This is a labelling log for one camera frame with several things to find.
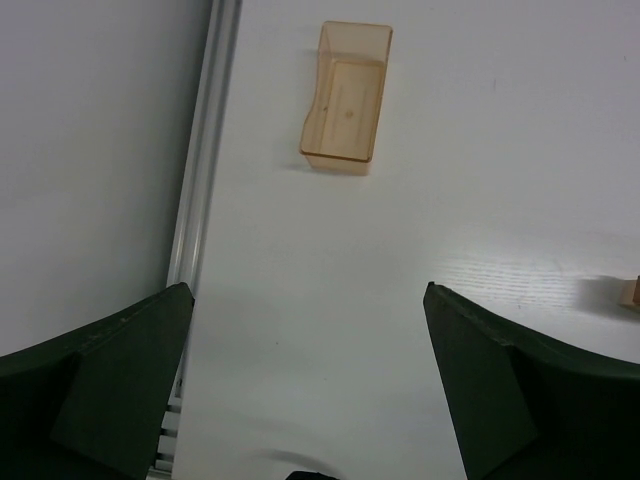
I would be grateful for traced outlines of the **light long plank block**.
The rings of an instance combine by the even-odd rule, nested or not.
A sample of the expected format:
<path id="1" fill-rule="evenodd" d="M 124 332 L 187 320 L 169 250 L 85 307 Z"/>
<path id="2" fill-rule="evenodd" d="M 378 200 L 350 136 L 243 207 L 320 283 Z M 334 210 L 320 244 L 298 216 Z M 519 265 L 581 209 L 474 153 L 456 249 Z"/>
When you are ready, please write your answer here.
<path id="1" fill-rule="evenodd" d="M 619 305 L 635 312 L 640 310 L 640 277 L 624 281 Z"/>

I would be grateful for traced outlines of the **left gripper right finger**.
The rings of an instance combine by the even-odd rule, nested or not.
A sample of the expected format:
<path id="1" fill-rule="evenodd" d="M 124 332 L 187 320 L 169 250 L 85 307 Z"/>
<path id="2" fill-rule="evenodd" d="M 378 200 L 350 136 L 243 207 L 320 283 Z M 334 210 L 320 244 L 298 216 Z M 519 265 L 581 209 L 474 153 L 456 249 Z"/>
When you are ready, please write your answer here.
<path id="1" fill-rule="evenodd" d="M 638 478 L 638 365 L 434 282 L 423 304 L 467 478 Z"/>

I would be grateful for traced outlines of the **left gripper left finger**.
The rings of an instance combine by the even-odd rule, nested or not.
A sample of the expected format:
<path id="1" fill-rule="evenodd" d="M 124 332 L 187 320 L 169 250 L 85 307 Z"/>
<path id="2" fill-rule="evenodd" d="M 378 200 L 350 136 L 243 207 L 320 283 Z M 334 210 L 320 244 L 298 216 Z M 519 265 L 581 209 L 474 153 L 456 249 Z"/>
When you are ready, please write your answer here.
<path id="1" fill-rule="evenodd" d="M 1 359 L 4 479 L 143 479 L 189 333 L 174 284 Z"/>

